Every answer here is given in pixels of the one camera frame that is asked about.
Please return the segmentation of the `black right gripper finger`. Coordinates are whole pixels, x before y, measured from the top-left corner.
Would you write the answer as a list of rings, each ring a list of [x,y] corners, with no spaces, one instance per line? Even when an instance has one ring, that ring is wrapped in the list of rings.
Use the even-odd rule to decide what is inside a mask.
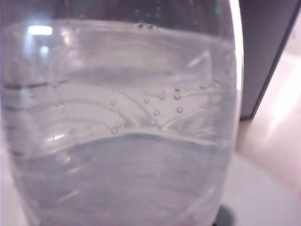
[[[234,226],[235,223],[235,214],[227,206],[220,206],[218,214],[215,218],[216,226]]]

